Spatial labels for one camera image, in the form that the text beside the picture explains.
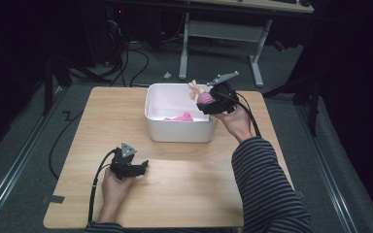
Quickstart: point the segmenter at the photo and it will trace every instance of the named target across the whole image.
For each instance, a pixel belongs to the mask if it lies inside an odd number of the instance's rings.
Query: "person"
[[[239,105],[235,108],[230,114],[215,117],[239,143],[231,163],[243,203],[244,233],[312,232],[311,215],[289,184],[278,164],[276,152],[269,142],[252,135],[248,114]],[[104,205],[98,221],[90,222],[86,232],[125,232],[115,220],[119,205],[133,182],[134,178],[120,181],[109,169],[105,171],[102,183]]]

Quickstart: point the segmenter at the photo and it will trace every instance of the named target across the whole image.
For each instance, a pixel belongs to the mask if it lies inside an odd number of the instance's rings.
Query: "striped shirt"
[[[232,154],[232,169],[242,198],[244,232],[312,232],[311,215],[292,190],[271,144],[259,137],[242,142]],[[86,232],[228,232],[225,229],[150,229],[126,231],[115,223],[90,222]]]

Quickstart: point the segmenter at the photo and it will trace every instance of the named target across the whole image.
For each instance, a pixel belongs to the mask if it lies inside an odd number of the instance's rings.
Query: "hand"
[[[102,182],[104,205],[99,214],[98,223],[116,221],[119,206],[134,180],[135,177],[119,180],[109,167],[105,170],[104,182]]]
[[[235,111],[230,114],[216,114],[215,117],[222,121],[228,132],[235,137],[238,143],[242,143],[253,136],[251,134],[250,117],[240,105],[236,105]]]

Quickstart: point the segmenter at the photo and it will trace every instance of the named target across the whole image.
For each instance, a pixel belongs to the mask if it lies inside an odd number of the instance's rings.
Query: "white plastic bin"
[[[200,85],[209,91],[210,87]],[[213,139],[218,120],[204,115],[191,100],[187,83],[156,83],[148,88],[145,116],[150,137],[158,142],[207,143]],[[193,121],[169,121],[189,112]]]

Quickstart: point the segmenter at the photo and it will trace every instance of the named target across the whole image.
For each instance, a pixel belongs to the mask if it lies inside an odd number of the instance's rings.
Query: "pink object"
[[[178,116],[175,118],[166,117],[164,120],[174,120],[174,121],[193,121],[193,118],[190,116],[189,112],[184,112],[182,116]]]
[[[197,104],[211,104],[214,103],[215,99],[212,95],[208,92],[203,92],[198,95],[198,99],[196,100]]]

